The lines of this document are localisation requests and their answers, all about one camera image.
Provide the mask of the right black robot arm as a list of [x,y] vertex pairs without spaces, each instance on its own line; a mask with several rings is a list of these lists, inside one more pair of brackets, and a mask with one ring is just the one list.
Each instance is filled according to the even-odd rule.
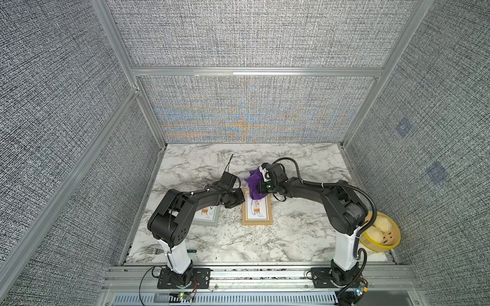
[[330,225],[336,231],[334,257],[330,264],[330,281],[345,288],[361,275],[358,251],[364,222],[369,209],[360,199],[364,191],[345,181],[318,183],[298,177],[287,177],[279,163],[263,163],[259,168],[260,194],[279,194],[285,198],[301,198],[323,205]]

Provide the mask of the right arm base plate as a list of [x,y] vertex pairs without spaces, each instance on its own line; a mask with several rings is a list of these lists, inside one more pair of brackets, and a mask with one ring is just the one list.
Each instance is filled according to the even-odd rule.
[[316,289],[324,288],[344,288],[347,285],[359,283],[362,277],[359,274],[360,268],[354,267],[351,270],[343,271],[339,268],[320,267],[310,269],[310,277]]

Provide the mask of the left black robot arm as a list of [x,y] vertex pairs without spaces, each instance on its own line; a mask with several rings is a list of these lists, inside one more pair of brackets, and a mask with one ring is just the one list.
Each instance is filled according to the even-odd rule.
[[222,183],[210,184],[197,191],[167,191],[147,227],[167,257],[165,272],[169,274],[172,284],[180,288],[191,284],[193,262],[188,255],[185,239],[195,213],[206,207],[220,205],[231,209],[244,201],[241,188],[228,187]]

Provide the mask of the purple cloth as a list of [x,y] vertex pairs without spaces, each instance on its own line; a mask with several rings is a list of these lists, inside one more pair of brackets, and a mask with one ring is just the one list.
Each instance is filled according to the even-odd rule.
[[264,169],[262,167],[259,167],[256,170],[250,170],[250,176],[245,179],[249,186],[250,198],[252,200],[261,200],[268,195],[267,191],[265,193],[260,191],[260,183],[264,182],[263,171]]

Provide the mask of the light wooden picture frame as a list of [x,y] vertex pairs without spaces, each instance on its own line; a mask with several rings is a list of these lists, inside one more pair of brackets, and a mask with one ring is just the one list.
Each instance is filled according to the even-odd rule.
[[243,226],[270,226],[273,224],[273,214],[270,196],[261,200],[253,200],[250,190],[243,189],[244,203],[242,204]]

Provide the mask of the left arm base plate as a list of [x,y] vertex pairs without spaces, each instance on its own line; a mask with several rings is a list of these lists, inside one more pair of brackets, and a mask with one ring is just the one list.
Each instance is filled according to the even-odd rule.
[[208,289],[211,269],[187,269],[184,274],[162,269],[157,283],[158,289]]

